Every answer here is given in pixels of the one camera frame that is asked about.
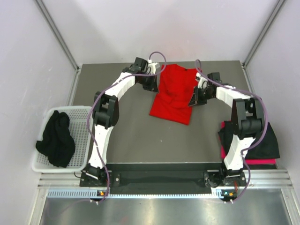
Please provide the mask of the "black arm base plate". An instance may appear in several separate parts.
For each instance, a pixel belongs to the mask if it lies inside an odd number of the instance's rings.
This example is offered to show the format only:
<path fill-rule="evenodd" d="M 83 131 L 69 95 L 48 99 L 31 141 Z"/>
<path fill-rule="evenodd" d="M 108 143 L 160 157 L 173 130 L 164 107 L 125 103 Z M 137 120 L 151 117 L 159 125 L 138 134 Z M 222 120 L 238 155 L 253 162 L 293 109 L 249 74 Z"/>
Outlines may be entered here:
<path fill-rule="evenodd" d="M 110 188 L 110 194 L 208 194 L 211 188 L 233 190 L 246 184 L 245 174 L 224 177 L 220 163 L 112 163 L 108 173 L 90 165 L 80 186 Z"/>

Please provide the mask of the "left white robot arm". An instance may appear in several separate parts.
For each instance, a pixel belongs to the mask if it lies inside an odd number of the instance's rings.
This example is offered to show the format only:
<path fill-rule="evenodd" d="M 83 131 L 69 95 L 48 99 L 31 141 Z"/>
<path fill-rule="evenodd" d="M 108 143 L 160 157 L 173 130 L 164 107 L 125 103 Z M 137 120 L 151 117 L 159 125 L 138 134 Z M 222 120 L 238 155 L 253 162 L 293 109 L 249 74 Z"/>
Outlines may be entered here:
<path fill-rule="evenodd" d="M 120 116 L 119 101 L 135 84 L 142 85 L 144 90 L 158 92 L 158 62 L 136 58 L 134 63 L 122 70 L 116 81 L 105 92 L 97 92 L 94 97 L 92 118 L 94 124 L 93 149 L 88 165 L 103 169 L 106 165 L 106 154 L 109 139 Z"/>

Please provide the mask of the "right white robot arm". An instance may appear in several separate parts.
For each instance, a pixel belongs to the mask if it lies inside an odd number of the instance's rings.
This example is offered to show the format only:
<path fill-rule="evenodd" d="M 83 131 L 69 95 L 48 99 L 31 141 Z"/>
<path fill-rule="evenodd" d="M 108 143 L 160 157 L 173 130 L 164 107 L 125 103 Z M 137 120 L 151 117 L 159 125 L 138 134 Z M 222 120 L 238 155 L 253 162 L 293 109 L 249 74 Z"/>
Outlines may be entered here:
<path fill-rule="evenodd" d="M 221 164 L 219 181 L 223 185 L 231 185 L 239 177 L 243 169 L 243 160 L 248 149 L 261 134 L 267 130 L 265 107 L 259 97 L 245 90 L 224 84 L 220 73 L 210 73 L 207 76 L 196 73 L 198 84 L 194 87 L 189 106 L 204 105 L 209 99 L 216 98 L 231 107 L 231 125 L 233 137 L 229 151 Z"/>

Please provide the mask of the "red t shirt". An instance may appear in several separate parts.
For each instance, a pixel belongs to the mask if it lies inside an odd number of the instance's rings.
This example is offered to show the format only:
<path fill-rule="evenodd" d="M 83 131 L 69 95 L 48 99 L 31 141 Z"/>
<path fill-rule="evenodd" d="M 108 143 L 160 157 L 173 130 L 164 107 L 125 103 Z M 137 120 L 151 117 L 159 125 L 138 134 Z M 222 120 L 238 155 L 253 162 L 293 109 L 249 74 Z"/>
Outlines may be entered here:
<path fill-rule="evenodd" d="M 197 70 L 178 64 L 168 64 L 162 69 L 159 93 L 154 98 L 150 116 L 189 125 L 192 107 L 188 104 L 198 84 L 195 79 Z"/>

